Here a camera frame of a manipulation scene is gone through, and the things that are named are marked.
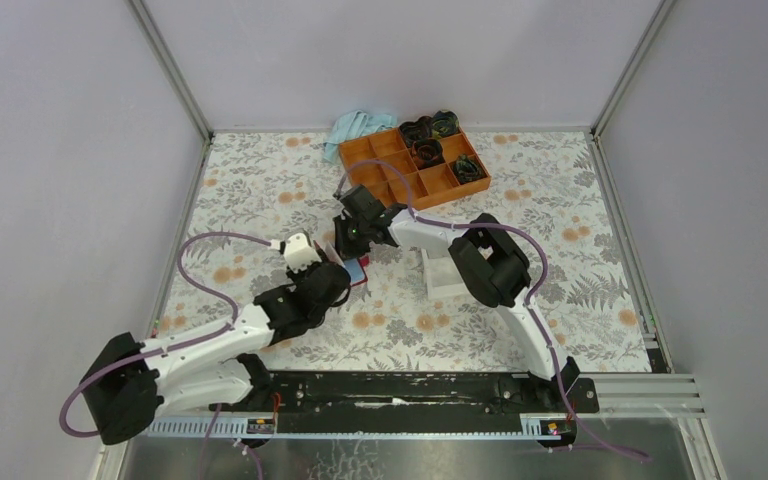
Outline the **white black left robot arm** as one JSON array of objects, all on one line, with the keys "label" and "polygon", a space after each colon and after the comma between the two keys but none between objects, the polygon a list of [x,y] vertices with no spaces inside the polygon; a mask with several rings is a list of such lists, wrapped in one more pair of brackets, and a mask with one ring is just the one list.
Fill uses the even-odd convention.
[{"label": "white black left robot arm", "polygon": [[115,336],[79,385],[92,433],[116,445],[167,413],[211,404],[261,409],[271,387],[256,351],[318,327],[330,308],[346,300],[350,283],[342,266],[318,263],[230,317],[177,337],[138,342],[129,333]]}]

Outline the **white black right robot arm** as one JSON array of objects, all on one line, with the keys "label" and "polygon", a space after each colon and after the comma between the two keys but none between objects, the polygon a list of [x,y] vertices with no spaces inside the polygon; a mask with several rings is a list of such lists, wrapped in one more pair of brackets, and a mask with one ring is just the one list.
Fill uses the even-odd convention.
[{"label": "white black right robot arm", "polygon": [[410,205],[385,206],[363,185],[336,191],[342,212],[335,217],[336,251],[344,259],[368,253],[374,244],[447,252],[468,293],[505,321],[524,355],[535,402],[557,412],[573,398],[580,370],[552,336],[536,303],[546,279],[529,274],[530,262],[515,242],[525,232],[483,213],[470,223],[426,218]]}]

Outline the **red leather card holder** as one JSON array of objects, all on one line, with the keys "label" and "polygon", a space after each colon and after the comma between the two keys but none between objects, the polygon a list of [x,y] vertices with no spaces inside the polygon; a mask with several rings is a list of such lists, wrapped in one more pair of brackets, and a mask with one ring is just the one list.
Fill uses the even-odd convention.
[{"label": "red leather card holder", "polygon": [[368,281],[368,276],[365,271],[365,266],[368,264],[367,257],[344,260],[339,256],[331,243],[323,243],[320,248],[329,261],[340,265],[349,274],[351,287],[360,286]]}]

